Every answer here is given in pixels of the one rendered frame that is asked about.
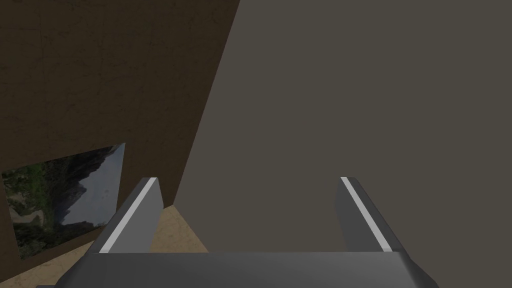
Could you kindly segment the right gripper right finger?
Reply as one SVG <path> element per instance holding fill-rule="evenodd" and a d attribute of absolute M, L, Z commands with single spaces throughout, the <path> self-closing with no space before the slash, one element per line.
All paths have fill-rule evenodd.
<path fill-rule="evenodd" d="M 348 251 L 405 251 L 383 215 L 355 177 L 339 178 L 334 207 Z"/>

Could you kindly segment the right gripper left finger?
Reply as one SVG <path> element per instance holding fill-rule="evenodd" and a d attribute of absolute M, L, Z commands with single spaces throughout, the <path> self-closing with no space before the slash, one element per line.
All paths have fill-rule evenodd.
<path fill-rule="evenodd" d="M 164 209 L 156 177 L 143 178 L 115 212 L 88 253 L 148 253 Z"/>

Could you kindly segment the mountain landscape wall picture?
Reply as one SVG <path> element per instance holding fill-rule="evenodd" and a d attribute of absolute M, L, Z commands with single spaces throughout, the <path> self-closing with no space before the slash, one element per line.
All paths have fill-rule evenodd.
<path fill-rule="evenodd" d="M 105 226 L 117 209 L 123 143 L 3 171 L 19 256 Z"/>

